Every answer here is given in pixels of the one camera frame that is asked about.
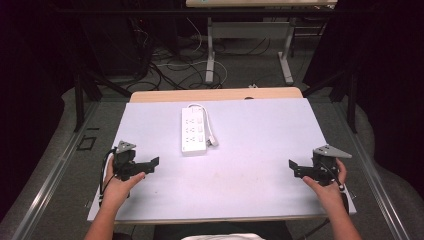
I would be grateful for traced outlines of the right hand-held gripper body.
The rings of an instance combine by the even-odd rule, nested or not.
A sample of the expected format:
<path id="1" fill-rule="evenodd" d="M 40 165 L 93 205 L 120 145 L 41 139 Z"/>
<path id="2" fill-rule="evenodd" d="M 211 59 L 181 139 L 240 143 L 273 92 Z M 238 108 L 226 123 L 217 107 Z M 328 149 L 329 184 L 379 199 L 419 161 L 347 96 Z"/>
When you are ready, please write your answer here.
<path id="1" fill-rule="evenodd" d="M 314 180 L 321 186 L 336 182 L 341 186 L 338 178 L 338 158 L 351 158 L 352 155 L 330 145 L 324 145 L 313 150 L 313 169 L 317 171 Z"/>

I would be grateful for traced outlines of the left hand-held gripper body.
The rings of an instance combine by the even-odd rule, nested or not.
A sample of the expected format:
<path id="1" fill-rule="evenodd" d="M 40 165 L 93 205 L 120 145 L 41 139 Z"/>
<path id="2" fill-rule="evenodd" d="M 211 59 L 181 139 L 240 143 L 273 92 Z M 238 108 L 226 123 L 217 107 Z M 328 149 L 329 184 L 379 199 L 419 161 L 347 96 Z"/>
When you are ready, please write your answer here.
<path id="1" fill-rule="evenodd" d="M 145 165 L 144 163 L 136 163 L 134 161 L 136 156 L 134 148 L 134 144 L 120 141 L 114 151 L 113 173 L 122 181 L 127 181 L 132 176 L 137 175 L 134 172 L 137 164 Z"/>

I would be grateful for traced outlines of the person's right hand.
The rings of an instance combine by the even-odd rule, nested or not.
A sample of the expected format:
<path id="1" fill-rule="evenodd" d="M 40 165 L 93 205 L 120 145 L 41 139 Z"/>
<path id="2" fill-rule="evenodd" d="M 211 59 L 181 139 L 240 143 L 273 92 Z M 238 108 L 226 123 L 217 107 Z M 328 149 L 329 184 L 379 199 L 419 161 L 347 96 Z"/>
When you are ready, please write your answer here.
<path id="1" fill-rule="evenodd" d="M 336 182 L 327 186 L 321 186 L 308 176 L 303 177 L 302 180 L 315 192 L 328 216 L 347 214 L 339 185 Z"/>

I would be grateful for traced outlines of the person's left hand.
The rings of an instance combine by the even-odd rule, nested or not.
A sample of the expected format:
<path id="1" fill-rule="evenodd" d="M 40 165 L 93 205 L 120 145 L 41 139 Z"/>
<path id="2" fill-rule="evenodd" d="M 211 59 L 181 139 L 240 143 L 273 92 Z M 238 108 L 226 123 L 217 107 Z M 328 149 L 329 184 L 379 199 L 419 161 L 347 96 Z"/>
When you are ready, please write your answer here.
<path id="1" fill-rule="evenodd" d="M 113 168 L 108 167 L 101 209 L 117 211 L 127 199 L 130 190 L 144 178 L 145 173 L 141 172 L 129 180 L 121 181 L 114 176 Z"/>

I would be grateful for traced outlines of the white power strip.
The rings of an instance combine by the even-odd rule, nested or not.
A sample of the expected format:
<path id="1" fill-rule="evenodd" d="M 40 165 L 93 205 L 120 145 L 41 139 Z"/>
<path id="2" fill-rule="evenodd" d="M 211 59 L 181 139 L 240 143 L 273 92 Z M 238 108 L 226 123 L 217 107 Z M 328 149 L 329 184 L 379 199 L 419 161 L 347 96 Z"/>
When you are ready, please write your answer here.
<path id="1" fill-rule="evenodd" d="M 184 156 L 198 156 L 207 151 L 204 112 L 192 106 L 181 110 L 181 152 Z"/>

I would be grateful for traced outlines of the person's dark pants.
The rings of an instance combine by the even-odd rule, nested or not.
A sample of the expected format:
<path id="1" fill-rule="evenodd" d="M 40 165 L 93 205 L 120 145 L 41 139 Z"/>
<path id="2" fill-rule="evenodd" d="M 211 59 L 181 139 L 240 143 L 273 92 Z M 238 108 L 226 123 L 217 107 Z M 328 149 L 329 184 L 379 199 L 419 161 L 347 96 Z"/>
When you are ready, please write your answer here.
<path id="1" fill-rule="evenodd" d="M 257 234 L 265 240 L 293 240 L 284 221 L 157 225 L 153 239 L 182 240 L 190 236 L 223 234 Z"/>

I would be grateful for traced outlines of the black metal stand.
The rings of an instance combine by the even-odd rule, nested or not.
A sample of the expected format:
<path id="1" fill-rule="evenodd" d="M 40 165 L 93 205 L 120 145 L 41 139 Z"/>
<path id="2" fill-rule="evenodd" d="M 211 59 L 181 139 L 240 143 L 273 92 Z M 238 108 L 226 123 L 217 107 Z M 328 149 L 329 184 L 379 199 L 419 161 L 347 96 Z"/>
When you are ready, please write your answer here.
<path id="1" fill-rule="evenodd" d="M 76 126 L 74 131 L 78 132 L 85 122 L 84 95 L 87 95 L 91 101 L 100 101 L 103 97 L 98 84 L 105 85 L 113 91 L 130 98 L 132 93 L 111 82 L 106 77 L 94 72 L 93 70 L 78 70 L 74 74 L 75 107 L 76 107 Z"/>
<path id="2" fill-rule="evenodd" d="M 330 100 L 332 102 L 341 102 L 347 96 L 347 110 L 346 121 L 353 133 L 357 132 L 356 129 L 356 100 L 358 88 L 358 70 L 356 68 L 347 67 L 343 70 L 337 71 L 324 80 L 319 81 L 308 89 L 302 92 L 304 97 L 308 97 L 314 92 L 333 84 L 333 90 L 330 92 Z"/>

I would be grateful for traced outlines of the person's white shirt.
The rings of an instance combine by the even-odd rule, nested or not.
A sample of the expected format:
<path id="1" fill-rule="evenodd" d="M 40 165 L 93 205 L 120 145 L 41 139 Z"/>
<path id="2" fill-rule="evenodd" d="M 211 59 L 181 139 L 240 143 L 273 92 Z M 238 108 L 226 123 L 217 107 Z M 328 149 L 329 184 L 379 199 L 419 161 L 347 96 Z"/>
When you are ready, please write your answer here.
<path id="1" fill-rule="evenodd" d="M 216 235 L 196 235 L 184 237 L 181 240 L 265 240 L 253 233 L 216 234 Z"/>

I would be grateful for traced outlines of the white-framed desk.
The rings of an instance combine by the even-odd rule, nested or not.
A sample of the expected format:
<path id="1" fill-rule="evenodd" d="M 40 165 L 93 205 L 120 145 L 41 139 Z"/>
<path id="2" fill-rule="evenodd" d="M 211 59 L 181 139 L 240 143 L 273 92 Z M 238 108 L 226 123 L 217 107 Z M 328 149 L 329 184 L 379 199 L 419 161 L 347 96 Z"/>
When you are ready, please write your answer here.
<path id="1" fill-rule="evenodd" d="M 334 9 L 338 0 L 186 0 L 186 6 L 197 10 L 317 10 L 319 7 Z M 215 60 L 215 39 L 282 39 L 284 48 L 278 53 L 283 81 L 287 85 L 294 83 L 287 61 L 291 42 L 294 38 L 296 25 L 295 17 L 285 17 L 284 21 L 253 20 L 249 16 L 247 21 L 222 20 L 216 21 L 207 18 L 207 46 L 208 58 L 206 65 L 205 82 L 214 80 L 213 71 Z"/>

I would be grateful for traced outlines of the aluminium floor rail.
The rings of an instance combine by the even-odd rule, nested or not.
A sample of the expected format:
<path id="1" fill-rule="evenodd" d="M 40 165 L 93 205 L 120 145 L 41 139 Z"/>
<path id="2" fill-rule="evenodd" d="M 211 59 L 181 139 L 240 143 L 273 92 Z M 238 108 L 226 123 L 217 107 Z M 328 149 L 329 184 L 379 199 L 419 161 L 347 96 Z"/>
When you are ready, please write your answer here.
<path id="1" fill-rule="evenodd" d="M 75 108 L 65 108 L 41 160 L 12 206 L 14 230 L 8 240 L 29 240 L 70 164 L 77 144 L 83 137 L 84 128 L 98 106 L 97 102 L 87 104 L 82 126 L 77 131 L 74 131 Z"/>
<path id="2" fill-rule="evenodd" d="M 362 145 L 359 136 L 351 130 L 351 127 L 347 123 L 347 115 L 344 111 L 343 105 L 341 103 L 333 103 L 333 108 L 335 109 L 338 119 L 342 122 L 343 128 L 354 145 L 354 149 L 359 157 L 362 172 L 365 175 L 368 185 L 394 240 L 410 240 L 410 236 L 402 224 L 402 221 L 400 220 L 399 215 L 382 184 L 382 179 L 377 172 L 377 169 Z"/>

